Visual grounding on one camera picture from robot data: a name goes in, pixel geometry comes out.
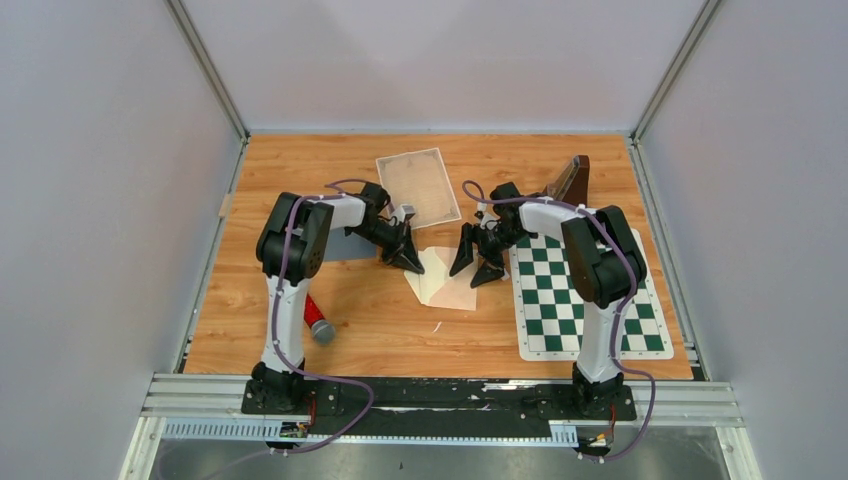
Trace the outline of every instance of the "white wall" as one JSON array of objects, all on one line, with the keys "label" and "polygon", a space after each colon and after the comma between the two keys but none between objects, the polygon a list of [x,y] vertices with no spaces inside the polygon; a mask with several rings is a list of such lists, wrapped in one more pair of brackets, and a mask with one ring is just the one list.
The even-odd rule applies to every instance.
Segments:
[{"label": "white wall", "polygon": [[766,479],[844,478],[848,3],[725,2],[644,145]]},{"label": "white wall", "polygon": [[115,478],[238,143],[162,1],[0,3],[0,478]]},{"label": "white wall", "polygon": [[702,0],[186,0],[251,129],[624,130]]}]

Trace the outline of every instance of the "robotic arm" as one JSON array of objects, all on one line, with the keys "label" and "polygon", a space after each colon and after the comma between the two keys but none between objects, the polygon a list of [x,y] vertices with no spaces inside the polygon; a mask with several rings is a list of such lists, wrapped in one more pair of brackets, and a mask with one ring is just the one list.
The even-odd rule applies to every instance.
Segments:
[{"label": "robotic arm", "polygon": [[[283,363],[275,347],[291,364],[303,368],[306,296],[324,260],[330,230],[344,228],[346,235],[355,233],[381,247],[381,260],[387,265],[424,273],[409,224],[415,211],[409,205],[400,205],[390,218],[382,217],[380,212],[388,205],[389,194],[381,186],[369,182],[359,194],[301,200],[297,211],[292,212],[299,199],[292,193],[280,195],[256,245],[256,258],[262,262],[268,286],[268,330],[262,359],[253,369],[247,393],[248,398],[256,398],[278,412],[295,408],[302,395],[303,377]],[[287,234],[290,243],[286,252]],[[281,272],[284,256],[286,269]]]},{"label": "robotic arm", "polygon": [[[538,203],[516,200],[495,204],[497,219],[485,213],[485,205],[481,204],[475,215],[480,223],[462,226],[460,246],[450,274],[457,274],[475,260],[475,246],[481,265],[471,281],[472,287],[502,278],[504,251],[527,236],[541,233],[563,242],[574,288],[585,302],[583,343],[572,372],[577,387],[576,402],[584,412],[605,409],[621,394],[623,386],[624,375],[612,360],[610,341],[615,310],[630,290],[630,278],[614,252],[599,250],[598,244],[604,244],[603,236],[583,214],[546,204],[546,197],[535,197],[539,198]],[[490,198],[498,201],[519,199],[522,195],[510,182],[496,187]],[[595,216],[621,249],[637,282],[644,280],[645,260],[621,209],[610,206],[581,211]],[[623,332],[619,328],[616,334],[616,354],[621,351]]]}]

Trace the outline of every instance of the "green and white checkered board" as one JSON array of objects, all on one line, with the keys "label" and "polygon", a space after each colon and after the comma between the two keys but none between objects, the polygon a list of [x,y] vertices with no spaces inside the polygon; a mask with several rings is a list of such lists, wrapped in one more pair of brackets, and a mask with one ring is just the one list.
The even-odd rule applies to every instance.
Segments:
[{"label": "green and white checkered board", "polygon": [[[644,255],[639,232],[633,235]],[[576,360],[583,342],[583,300],[568,271],[563,245],[539,235],[509,251],[515,322],[521,358]],[[624,319],[622,359],[665,360],[674,356],[671,336],[648,272]]]}]

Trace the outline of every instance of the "red microphone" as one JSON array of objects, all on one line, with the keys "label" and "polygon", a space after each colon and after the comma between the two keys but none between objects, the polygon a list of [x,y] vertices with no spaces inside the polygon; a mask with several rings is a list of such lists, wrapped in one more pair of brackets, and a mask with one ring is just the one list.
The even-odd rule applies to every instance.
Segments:
[{"label": "red microphone", "polygon": [[312,296],[306,294],[306,308],[303,312],[303,320],[312,330],[312,339],[319,345],[327,345],[336,338],[336,329],[324,318],[324,314],[315,305]]}]

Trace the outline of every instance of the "wood grain surface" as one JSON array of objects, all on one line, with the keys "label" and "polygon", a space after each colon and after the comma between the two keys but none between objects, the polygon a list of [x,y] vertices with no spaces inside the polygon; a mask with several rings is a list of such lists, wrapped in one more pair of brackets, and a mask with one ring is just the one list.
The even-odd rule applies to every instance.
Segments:
[{"label": "wood grain surface", "polygon": [[[264,277],[254,251],[268,214],[283,191],[329,191],[323,185],[355,177],[377,182],[375,159],[432,147],[441,149],[465,219],[475,203],[465,179],[488,194],[512,181],[535,192],[576,154],[589,155],[589,204],[620,206],[639,230],[674,344],[671,360],[627,361],[657,378],[690,379],[660,261],[648,227],[623,138],[615,135],[257,135],[244,168],[200,312],[186,373],[249,373],[265,342]],[[461,221],[414,232],[419,250],[455,247]],[[518,353],[510,282],[478,291],[477,311],[425,307],[403,277],[377,259],[325,262],[311,295],[337,330],[319,347],[304,328],[308,370],[347,376],[471,378],[570,377],[571,362],[527,362]],[[437,332],[436,325],[442,322]]]}]

